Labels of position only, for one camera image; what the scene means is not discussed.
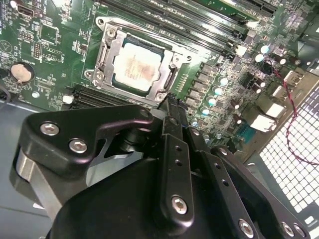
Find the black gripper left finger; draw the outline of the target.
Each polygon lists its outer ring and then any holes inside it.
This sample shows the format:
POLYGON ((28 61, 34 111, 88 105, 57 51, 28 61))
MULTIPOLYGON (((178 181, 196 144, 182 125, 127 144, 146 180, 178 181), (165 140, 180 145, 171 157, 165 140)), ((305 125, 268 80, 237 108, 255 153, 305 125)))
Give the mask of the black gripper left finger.
POLYGON ((189 147, 177 98, 153 111, 117 105, 28 116, 20 132, 12 176, 54 222, 73 196, 144 159, 158 162, 154 222, 185 232, 194 221, 189 147))

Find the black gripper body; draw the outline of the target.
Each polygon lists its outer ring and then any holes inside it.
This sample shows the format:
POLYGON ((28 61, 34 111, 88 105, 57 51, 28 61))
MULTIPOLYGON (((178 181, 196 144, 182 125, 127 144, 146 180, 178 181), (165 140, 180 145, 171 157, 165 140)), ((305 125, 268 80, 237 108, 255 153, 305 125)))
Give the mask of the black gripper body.
MULTIPOLYGON (((125 167, 68 200, 57 214, 51 239, 166 239, 154 222, 158 162, 125 167)), ((183 239, 227 239, 229 228, 203 179, 192 176, 194 222, 183 239)))

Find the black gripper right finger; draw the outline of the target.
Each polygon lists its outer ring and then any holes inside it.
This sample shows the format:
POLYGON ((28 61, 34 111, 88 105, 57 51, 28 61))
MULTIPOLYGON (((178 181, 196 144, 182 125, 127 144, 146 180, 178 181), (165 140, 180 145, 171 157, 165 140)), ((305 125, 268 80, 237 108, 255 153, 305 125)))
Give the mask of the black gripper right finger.
POLYGON ((187 125, 186 104, 178 99, 190 168, 201 176, 203 210, 219 239, 308 239, 309 232, 234 155, 223 146, 209 147, 187 125))

